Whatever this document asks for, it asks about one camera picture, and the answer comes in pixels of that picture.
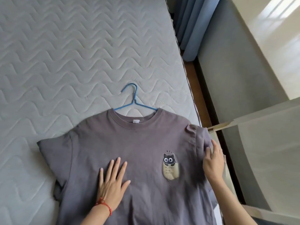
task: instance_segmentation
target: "white quilted mattress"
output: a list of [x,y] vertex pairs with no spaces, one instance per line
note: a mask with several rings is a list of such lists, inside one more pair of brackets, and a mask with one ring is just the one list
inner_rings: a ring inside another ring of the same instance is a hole
[[129,82],[139,102],[199,124],[165,0],[0,0],[1,225],[55,223],[36,142],[131,102]]

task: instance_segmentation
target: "person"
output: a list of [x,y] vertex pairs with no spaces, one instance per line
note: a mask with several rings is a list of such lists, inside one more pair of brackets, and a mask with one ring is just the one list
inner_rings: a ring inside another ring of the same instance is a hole
[[[205,150],[203,169],[215,193],[225,223],[227,225],[257,225],[225,184],[223,180],[223,151],[214,140],[212,140],[212,145],[214,148],[213,153],[211,153],[209,147]],[[117,159],[115,165],[114,160],[111,160],[105,181],[103,180],[103,168],[100,169],[97,202],[101,198],[101,201],[104,204],[94,206],[82,221],[81,225],[103,225],[111,212],[116,210],[120,204],[123,195],[130,184],[130,181],[126,181],[122,185],[127,162],[124,162],[117,177],[120,162],[120,157]]]

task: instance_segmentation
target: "wooden floor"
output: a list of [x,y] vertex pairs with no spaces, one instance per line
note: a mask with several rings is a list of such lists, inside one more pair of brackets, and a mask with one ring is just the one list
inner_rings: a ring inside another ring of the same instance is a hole
[[194,101],[200,116],[202,127],[211,127],[212,123],[208,115],[208,111],[204,102],[204,98],[201,92],[200,84],[197,78],[193,62],[184,61],[184,64],[187,72],[187,78],[190,82],[190,87],[194,96]]

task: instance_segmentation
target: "t-shirt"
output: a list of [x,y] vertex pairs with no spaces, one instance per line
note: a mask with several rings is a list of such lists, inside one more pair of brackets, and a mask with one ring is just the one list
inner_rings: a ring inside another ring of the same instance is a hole
[[182,116],[158,109],[126,117],[110,109],[37,144],[57,179],[57,225],[81,223],[96,202],[100,168],[105,175],[118,157],[128,162],[123,181],[131,183],[105,224],[216,224],[202,167],[211,138]]

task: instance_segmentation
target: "forearm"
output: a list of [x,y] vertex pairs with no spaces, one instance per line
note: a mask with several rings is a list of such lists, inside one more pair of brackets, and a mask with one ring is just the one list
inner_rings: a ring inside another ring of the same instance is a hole
[[223,180],[210,181],[227,225],[257,225]]
[[103,225],[109,215],[110,211],[107,206],[97,205],[92,208],[80,225]]

